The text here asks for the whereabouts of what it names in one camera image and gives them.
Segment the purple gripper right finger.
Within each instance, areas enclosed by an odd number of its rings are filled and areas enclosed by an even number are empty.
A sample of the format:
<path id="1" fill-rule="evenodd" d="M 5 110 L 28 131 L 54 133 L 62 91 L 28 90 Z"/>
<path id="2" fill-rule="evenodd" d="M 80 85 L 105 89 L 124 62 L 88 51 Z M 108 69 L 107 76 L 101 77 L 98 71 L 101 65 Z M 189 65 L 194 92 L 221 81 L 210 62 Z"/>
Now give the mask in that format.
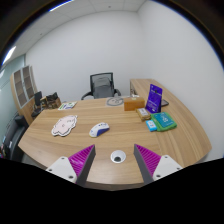
<path id="1" fill-rule="evenodd" d="M 169 155 L 160 156 L 137 144 L 134 145 L 134 156 L 145 184 L 152 183 L 182 169 Z"/>

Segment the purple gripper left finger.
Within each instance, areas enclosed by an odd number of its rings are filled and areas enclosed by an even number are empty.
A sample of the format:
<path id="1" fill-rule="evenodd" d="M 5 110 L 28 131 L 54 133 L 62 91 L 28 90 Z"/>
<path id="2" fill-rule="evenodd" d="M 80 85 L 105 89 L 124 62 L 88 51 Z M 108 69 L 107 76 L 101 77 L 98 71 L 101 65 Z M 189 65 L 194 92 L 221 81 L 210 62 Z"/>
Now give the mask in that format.
<path id="1" fill-rule="evenodd" d="M 47 171 L 84 187 L 95 155 L 95 146 L 91 145 L 70 157 L 60 157 Z"/>

